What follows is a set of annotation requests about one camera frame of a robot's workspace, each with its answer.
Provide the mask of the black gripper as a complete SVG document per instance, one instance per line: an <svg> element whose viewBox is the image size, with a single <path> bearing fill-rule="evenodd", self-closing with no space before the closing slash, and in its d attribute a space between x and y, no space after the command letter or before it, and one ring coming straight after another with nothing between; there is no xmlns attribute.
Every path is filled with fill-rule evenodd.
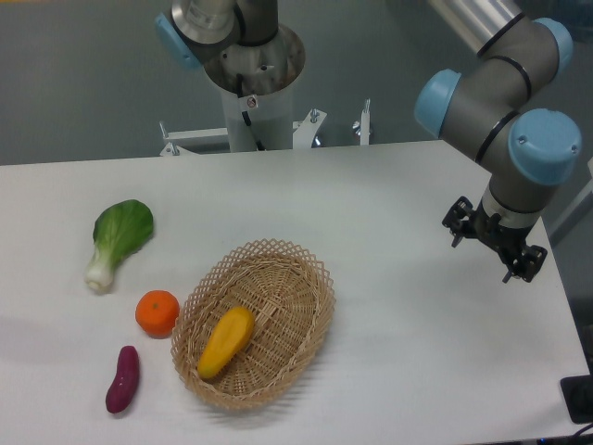
<svg viewBox="0 0 593 445"><path fill-rule="evenodd" d="M541 246L526 245L525 239L531 231L530 226L510 228L500 222L501 218L497 213L492 216L486 213L483 200L477 210L474 210L471 201L461 196L446 213L442 225L453 236L453 248L463 239L477 238L494 250L507 267L502 278L503 283L508 283L512 278L531 283L541 270L548 251Z"/></svg>

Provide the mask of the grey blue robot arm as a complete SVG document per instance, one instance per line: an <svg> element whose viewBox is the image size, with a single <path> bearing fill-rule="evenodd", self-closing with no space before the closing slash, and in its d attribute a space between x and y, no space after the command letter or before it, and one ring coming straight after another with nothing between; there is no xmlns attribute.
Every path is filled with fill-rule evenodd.
<svg viewBox="0 0 593 445"><path fill-rule="evenodd" d="M555 20L527 18L512 1L435 1L433 8L482 64L466 77L436 73L417 98L415 119L491 175L479 204L459 198L443 224L455 242L476 239L494 250L508 277L531 281L547 251L526 238L572 174L582 137L565 114L526 104L570 63L572 37ZM280 24L276 2L175 1L155 27L182 66L204 69L218 88L232 151L312 146L324 114L312 110L293 122L305 51Z"/></svg>

